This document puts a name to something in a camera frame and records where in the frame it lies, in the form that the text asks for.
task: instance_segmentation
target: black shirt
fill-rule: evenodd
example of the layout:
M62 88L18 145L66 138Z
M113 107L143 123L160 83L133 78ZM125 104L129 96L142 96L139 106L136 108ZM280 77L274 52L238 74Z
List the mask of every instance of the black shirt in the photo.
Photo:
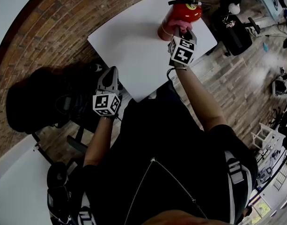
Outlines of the black shirt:
M84 167L86 194L97 224L124 224L151 158L188 191L209 219L229 222L226 146L250 160L249 149L226 125L199 129L185 106L157 99L131 101L120 135L100 164ZM152 163L133 201L126 224L140 225L166 210L203 214L182 186Z

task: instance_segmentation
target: wooden floor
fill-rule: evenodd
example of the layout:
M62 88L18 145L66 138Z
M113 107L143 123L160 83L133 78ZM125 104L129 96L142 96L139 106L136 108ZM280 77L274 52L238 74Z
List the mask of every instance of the wooden floor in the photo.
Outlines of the wooden floor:
M252 12L261 13L264 9L263 6L256 7ZM259 129L259 122L268 124L273 117L273 108L280 106L283 110L287 104L287 99L272 97L270 92L271 82L280 73L280 67L287 71L287 49L282 48L282 37L252 37L252 40L253 44L247 51L230 57L224 56L225 48L219 43L215 51L200 58L192 70L221 105L228 124L237 136L248 147L255 149L251 146L250 133ZM268 52L264 51L263 43L267 44ZM197 121L177 78L174 79L174 86ZM120 118L130 99L126 92L119 111ZM119 135L120 124L119 120L115 120L112 144ZM81 156L66 142L68 135L75 137L78 128L78 125L69 122L61 129L46 127L38 132L41 146L52 160L68 162L72 157ZM92 136L91 132L85 131L82 142L89 143Z

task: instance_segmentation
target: fire extinguisher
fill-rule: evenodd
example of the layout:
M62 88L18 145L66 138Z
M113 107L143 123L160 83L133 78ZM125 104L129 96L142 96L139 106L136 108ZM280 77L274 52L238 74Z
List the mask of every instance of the fire extinguisher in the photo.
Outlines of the fire extinguisher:
M173 5L162 24L158 28L158 35L164 41L170 41L176 26L190 27L190 23L197 21L202 16L201 2L195 0L173 0L168 2Z

